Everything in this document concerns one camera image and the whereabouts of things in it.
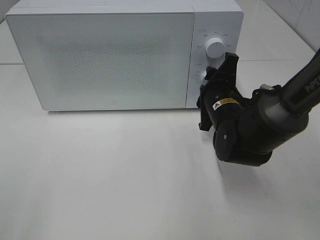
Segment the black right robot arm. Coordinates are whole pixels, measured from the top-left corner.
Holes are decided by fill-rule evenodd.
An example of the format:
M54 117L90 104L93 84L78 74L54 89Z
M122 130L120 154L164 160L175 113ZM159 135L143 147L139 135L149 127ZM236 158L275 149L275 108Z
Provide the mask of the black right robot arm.
M251 98L236 87L238 56L227 52L220 67L207 67L199 88L199 129L214 130L213 148L223 162L261 166L273 150L304 131L320 102L320 55L285 85L263 84Z

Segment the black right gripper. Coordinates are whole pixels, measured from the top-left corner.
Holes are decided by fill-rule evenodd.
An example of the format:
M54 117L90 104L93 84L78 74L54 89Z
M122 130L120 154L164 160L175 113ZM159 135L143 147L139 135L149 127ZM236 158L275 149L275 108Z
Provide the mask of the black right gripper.
M218 70L211 66L205 69L207 83L200 83L197 100L201 131L214 128L216 132L220 129L238 132L239 119L244 113L243 98L236 88L238 61L237 54L226 52Z

